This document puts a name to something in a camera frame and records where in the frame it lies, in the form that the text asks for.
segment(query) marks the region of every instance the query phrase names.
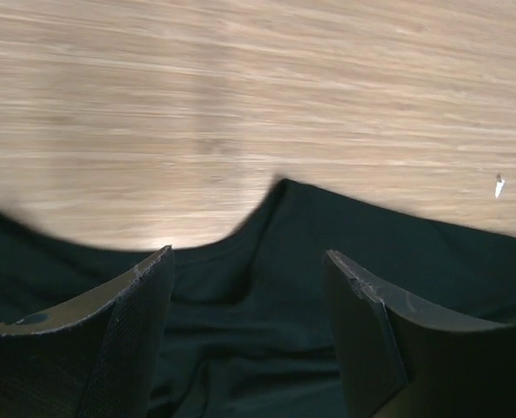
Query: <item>small white paper scrap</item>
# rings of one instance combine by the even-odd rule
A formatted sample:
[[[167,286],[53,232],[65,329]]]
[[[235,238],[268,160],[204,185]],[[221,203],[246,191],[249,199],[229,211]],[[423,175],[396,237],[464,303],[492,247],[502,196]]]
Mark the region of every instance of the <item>small white paper scrap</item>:
[[[503,186],[505,185],[505,179],[501,177],[501,174],[498,174],[497,177],[497,184],[495,185],[495,198],[498,198],[501,194],[501,190],[503,189]]]

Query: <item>wood grain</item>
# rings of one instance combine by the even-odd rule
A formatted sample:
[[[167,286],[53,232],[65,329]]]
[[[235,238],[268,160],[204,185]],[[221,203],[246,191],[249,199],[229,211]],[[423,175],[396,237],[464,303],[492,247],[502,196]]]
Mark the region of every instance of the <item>wood grain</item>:
[[[0,0],[0,207],[194,246],[280,175],[516,235],[516,0]]]

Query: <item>debris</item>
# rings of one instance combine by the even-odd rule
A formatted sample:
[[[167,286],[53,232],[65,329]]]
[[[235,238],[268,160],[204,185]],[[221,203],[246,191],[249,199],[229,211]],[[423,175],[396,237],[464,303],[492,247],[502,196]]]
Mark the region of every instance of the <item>debris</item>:
[[[503,185],[505,184],[505,179],[501,177],[501,174],[497,176],[498,183],[495,185],[495,198],[498,198],[501,194],[501,189],[503,189]]]

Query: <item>cloth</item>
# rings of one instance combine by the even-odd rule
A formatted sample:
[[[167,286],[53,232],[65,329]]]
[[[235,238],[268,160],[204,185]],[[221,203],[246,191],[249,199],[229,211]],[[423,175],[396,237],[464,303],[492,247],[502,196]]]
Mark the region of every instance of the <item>cloth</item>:
[[[283,179],[231,236],[175,250],[148,416],[346,418],[321,281],[328,249],[443,307],[516,321],[515,238]],[[149,255],[53,239],[0,213],[0,322]]]

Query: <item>light wood grain surface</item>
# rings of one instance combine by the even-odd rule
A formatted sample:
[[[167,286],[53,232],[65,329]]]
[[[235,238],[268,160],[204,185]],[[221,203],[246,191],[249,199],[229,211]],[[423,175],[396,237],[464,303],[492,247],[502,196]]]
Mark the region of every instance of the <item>light wood grain surface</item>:
[[[0,0],[4,210],[194,246],[280,175],[516,236],[516,0]]]

